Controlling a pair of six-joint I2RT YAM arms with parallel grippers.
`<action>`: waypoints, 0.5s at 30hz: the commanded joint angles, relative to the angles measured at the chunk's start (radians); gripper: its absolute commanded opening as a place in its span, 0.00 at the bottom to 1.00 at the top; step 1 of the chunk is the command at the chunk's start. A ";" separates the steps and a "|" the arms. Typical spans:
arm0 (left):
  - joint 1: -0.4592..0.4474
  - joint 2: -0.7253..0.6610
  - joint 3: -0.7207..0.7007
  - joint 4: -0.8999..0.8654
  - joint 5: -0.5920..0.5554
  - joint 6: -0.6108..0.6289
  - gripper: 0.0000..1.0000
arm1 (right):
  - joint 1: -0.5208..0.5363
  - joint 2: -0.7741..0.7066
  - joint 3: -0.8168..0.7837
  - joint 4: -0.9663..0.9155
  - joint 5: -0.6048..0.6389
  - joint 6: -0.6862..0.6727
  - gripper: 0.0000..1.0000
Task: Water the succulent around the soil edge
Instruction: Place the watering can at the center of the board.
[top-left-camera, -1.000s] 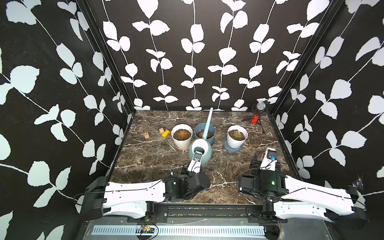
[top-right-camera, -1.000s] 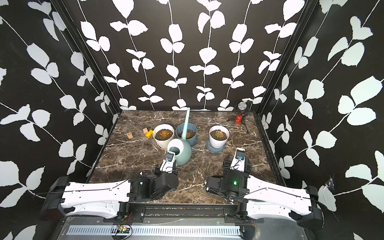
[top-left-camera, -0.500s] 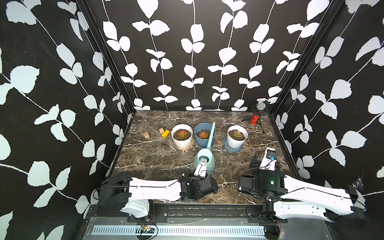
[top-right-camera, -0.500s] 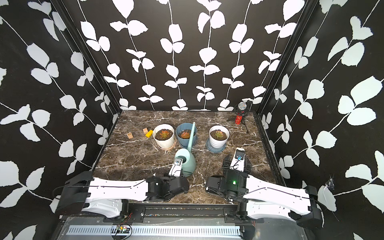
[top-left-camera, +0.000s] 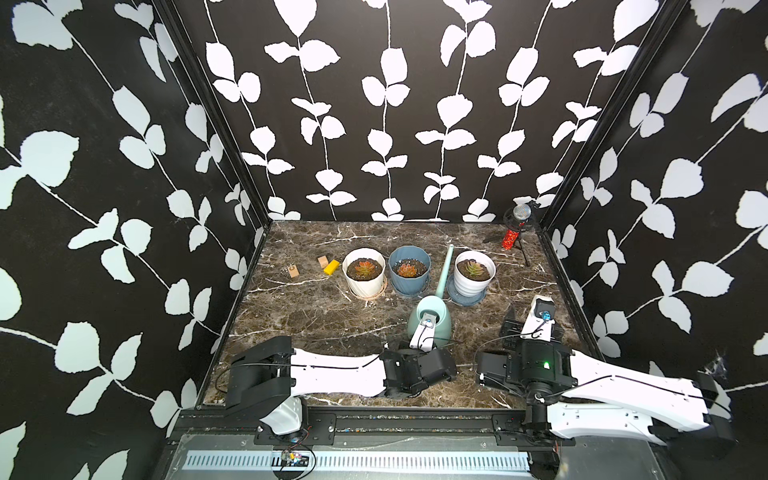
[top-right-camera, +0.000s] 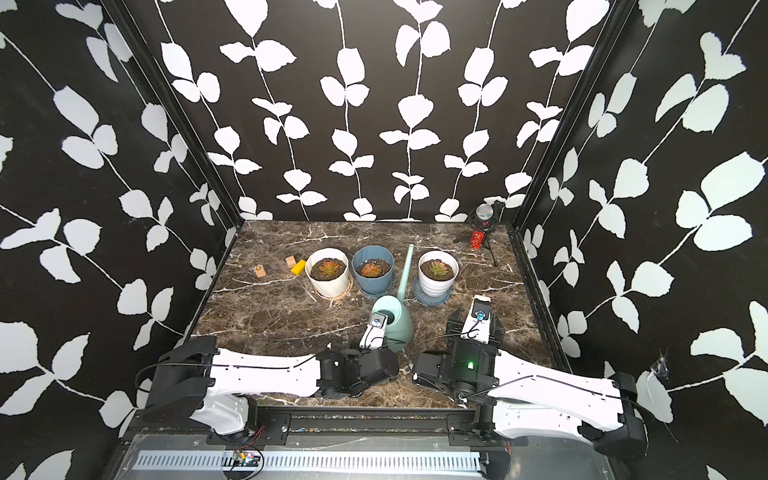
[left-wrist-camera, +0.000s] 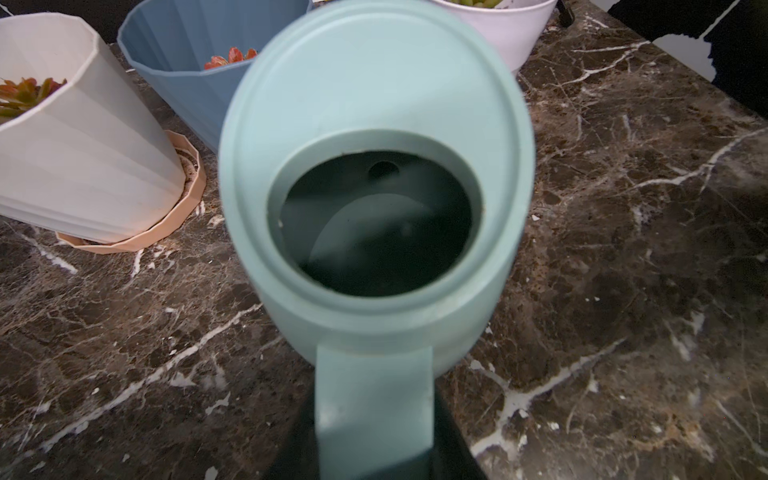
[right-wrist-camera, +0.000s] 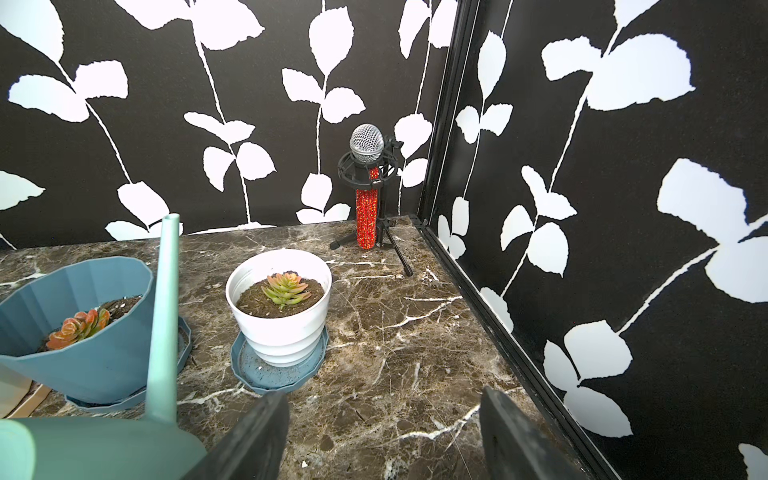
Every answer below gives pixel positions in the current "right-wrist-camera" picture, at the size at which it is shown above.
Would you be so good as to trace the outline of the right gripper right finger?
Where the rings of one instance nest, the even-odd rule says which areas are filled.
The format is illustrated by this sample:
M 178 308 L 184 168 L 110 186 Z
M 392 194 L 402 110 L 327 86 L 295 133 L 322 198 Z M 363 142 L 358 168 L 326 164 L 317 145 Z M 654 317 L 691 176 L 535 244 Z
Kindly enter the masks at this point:
M 587 479 L 503 392 L 483 389 L 479 419 L 491 479 Z

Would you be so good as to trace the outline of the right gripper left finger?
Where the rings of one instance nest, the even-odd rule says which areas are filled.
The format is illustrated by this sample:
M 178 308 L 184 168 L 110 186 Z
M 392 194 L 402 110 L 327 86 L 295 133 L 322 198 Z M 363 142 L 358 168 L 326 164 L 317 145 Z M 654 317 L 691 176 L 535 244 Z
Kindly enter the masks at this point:
M 289 422 L 286 395 L 264 395 L 183 479 L 277 479 Z

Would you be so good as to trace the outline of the mint green watering can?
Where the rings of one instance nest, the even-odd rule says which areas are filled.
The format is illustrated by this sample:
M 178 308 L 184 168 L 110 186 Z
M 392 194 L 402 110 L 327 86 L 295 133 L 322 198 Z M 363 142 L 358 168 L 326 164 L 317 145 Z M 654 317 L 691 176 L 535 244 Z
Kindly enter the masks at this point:
M 4 420 L 2 478 L 181 479 L 205 457 L 177 425 L 179 225 L 162 220 L 144 416 Z

